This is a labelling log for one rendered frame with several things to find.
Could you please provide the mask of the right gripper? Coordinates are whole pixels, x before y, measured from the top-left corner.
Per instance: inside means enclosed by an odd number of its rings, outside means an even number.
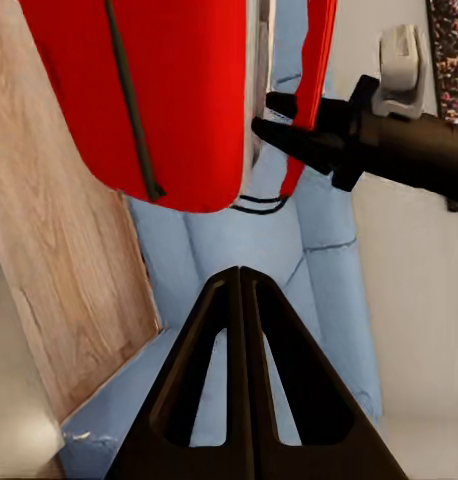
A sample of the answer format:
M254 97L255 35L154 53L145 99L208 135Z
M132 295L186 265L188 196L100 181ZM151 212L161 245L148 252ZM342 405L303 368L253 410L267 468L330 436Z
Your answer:
M258 118L251 129L322 175L333 172L334 187L349 193L365 172L416 189L427 186L451 148L450 120L425 113L418 119L373 114L377 88L378 79L362 75L348 102L320 99L314 131ZM270 91L265 106L292 119L298 112L291 93Z

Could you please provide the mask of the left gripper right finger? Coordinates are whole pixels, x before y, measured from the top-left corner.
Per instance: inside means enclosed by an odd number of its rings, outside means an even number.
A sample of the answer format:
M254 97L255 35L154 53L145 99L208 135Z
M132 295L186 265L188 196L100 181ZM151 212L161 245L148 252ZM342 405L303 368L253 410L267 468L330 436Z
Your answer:
M409 480L277 283L240 269L255 480ZM302 446L279 440L263 333Z

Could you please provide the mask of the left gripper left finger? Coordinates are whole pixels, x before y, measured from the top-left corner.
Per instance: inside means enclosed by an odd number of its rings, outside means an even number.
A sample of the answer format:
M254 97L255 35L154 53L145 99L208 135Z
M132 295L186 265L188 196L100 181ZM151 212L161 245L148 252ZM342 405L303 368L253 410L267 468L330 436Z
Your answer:
M209 277L104 480L255 480L241 269ZM226 442L189 446L216 334L227 328Z

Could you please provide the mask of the radio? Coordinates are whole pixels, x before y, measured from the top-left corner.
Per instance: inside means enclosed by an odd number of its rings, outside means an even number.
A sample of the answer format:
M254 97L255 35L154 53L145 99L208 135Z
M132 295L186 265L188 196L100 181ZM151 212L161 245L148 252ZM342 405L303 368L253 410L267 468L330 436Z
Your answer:
M242 195L264 141L276 0L18 0L74 145L118 193L168 209L268 215L282 195ZM337 0L307 0L293 126L314 131ZM281 203L265 211L234 205Z

